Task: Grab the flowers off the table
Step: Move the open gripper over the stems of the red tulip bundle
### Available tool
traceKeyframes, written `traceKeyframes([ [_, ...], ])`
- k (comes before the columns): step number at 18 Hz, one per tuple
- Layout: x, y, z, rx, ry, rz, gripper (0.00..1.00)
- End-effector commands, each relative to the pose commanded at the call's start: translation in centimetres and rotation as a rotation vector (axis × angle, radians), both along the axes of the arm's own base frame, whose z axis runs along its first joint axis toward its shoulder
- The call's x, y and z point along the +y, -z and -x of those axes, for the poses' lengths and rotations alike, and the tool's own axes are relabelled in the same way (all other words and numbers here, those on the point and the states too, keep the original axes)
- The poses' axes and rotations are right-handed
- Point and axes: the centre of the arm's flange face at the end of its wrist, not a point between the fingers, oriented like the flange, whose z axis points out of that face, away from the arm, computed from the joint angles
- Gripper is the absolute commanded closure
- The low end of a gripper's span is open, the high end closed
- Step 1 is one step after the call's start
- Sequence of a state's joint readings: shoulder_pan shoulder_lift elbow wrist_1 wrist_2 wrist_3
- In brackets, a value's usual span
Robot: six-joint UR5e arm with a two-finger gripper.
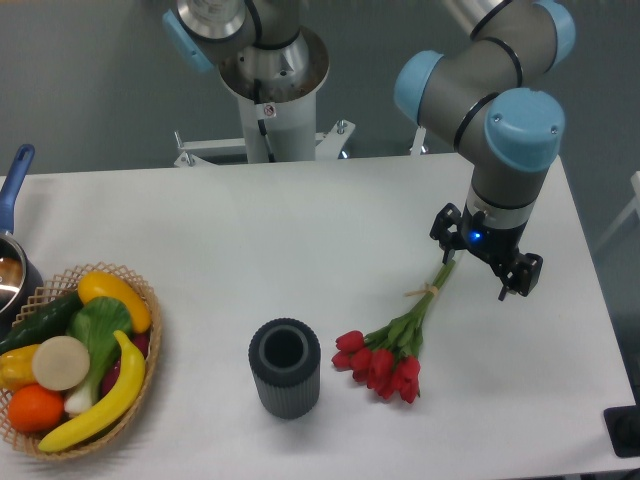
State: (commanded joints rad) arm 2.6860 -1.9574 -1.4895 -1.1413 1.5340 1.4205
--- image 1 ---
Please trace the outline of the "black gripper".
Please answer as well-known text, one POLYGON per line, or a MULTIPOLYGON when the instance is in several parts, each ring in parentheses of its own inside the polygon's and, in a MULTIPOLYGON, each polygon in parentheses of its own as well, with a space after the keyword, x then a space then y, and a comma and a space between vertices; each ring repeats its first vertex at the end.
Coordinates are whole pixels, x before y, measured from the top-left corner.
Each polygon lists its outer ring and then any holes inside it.
POLYGON ((459 250, 489 264, 502 283, 499 301, 508 294, 527 297, 537 285, 543 266, 541 256, 519 250, 529 217, 529 205, 505 209, 482 200, 468 200, 462 215, 448 203, 436 215, 429 236, 443 251, 443 264, 452 261, 459 250))

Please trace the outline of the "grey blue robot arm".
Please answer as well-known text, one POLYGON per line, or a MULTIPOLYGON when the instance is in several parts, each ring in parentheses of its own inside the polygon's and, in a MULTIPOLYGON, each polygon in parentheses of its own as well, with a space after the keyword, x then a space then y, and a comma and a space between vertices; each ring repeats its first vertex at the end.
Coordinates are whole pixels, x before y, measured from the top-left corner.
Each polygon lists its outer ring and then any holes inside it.
POLYGON ((556 1, 449 1, 446 7, 470 46, 453 58, 414 55, 394 86, 398 109, 474 167, 464 207, 447 204, 430 236, 445 262, 467 251, 490 266, 502 296, 526 297, 543 259, 521 252, 519 242, 566 126, 561 105, 527 85, 568 56, 576 27, 556 1))

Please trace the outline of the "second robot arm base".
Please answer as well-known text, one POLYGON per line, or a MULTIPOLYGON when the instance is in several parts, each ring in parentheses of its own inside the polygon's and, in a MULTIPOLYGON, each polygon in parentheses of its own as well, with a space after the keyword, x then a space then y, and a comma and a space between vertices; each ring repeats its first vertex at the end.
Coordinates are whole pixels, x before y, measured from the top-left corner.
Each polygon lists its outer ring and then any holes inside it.
POLYGON ((196 71, 217 68, 256 104, 285 103, 316 92, 329 72, 327 48, 300 10, 299 1, 175 1, 162 24, 196 71))

